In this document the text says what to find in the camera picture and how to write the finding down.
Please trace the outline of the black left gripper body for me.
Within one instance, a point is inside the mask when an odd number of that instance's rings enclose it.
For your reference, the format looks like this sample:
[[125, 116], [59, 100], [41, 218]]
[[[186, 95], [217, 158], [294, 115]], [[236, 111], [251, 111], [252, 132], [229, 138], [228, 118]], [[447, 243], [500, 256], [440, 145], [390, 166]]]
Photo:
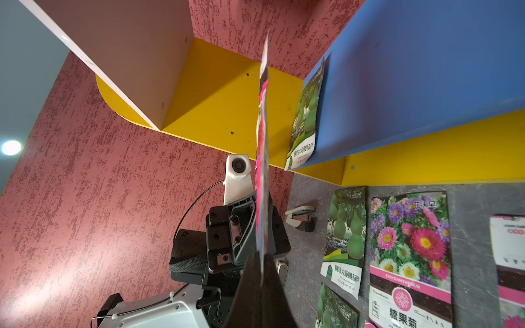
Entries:
[[[284, 223], [278, 209], [269, 203], [267, 252], [275, 259], [290, 251]], [[256, 194], [236, 202], [215, 206], [206, 217], [206, 250], [211, 273], [242, 269], [249, 255], [256, 252]]]

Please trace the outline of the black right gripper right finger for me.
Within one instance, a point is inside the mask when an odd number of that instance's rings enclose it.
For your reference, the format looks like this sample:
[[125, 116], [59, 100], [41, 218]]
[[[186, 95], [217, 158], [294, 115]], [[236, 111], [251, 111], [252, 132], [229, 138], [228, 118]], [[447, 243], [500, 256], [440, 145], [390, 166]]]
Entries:
[[262, 327], [297, 327], [273, 257], [265, 255], [261, 287]]

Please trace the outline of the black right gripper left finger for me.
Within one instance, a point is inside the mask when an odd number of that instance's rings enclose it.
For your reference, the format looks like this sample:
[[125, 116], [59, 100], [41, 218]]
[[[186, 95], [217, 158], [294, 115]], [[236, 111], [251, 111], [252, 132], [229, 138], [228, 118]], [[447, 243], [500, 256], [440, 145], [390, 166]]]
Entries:
[[247, 258], [240, 283], [224, 327], [262, 327], [262, 275], [259, 254]]

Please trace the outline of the pink flower seed bag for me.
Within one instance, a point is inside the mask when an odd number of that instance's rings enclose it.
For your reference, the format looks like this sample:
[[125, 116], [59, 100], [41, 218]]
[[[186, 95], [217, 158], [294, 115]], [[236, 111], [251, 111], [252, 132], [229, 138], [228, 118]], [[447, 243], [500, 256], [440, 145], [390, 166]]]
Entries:
[[256, 149], [256, 250], [260, 258], [261, 286], [264, 282], [265, 255], [267, 254], [269, 234], [269, 146], [267, 136], [267, 87], [268, 87], [268, 46], [269, 34], [266, 35], [260, 67], [260, 86], [257, 122]]
[[493, 215], [489, 220], [498, 278], [500, 324], [524, 326], [524, 217]]

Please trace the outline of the green gourd seed bag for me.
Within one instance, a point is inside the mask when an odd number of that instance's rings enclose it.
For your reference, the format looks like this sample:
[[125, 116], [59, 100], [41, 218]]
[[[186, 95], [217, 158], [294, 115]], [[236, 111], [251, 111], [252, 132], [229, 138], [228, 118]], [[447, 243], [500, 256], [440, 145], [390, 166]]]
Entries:
[[359, 297], [366, 245], [366, 188], [333, 192], [321, 275], [355, 299]]

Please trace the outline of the aster seed bag top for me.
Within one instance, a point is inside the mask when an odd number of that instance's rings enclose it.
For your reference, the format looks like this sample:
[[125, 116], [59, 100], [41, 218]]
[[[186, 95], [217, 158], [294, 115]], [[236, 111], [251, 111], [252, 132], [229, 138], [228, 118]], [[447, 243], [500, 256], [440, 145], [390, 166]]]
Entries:
[[375, 327], [452, 327], [452, 250], [444, 191], [370, 203], [369, 321]]

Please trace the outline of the pink flower seed bag top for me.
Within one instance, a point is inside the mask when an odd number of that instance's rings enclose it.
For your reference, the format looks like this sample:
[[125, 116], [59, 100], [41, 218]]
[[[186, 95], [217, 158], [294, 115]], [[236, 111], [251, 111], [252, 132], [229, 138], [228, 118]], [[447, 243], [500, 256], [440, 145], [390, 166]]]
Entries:
[[500, 324], [524, 326], [524, 217], [493, 215], [489, 220], [498, 278]]

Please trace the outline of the yellow shelf unit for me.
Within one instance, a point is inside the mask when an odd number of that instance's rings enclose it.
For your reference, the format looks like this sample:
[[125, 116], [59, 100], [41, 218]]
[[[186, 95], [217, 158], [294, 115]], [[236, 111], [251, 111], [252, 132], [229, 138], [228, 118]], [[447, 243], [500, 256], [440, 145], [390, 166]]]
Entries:
[[[256, 156], [259, 67], [194, 35], [187, 1], [25, 1], [145, 128]], [[229, 8], [256, 49], [313, 74], [317, 139], [300, 174], [342, 186], [524, 180], [524, 2], [365, 1], [320, 54], [299, 58], [278, 2]]]

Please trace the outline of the white stapler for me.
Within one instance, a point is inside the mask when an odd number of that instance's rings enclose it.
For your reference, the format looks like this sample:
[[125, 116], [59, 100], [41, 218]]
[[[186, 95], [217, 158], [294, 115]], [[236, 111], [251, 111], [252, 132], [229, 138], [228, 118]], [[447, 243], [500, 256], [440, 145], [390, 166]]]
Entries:
[[286, 212], [285, 222], [296, 230], [314, 232], [316, 226], [315, 212], [316, 208], [314, 206], [298, 206]]

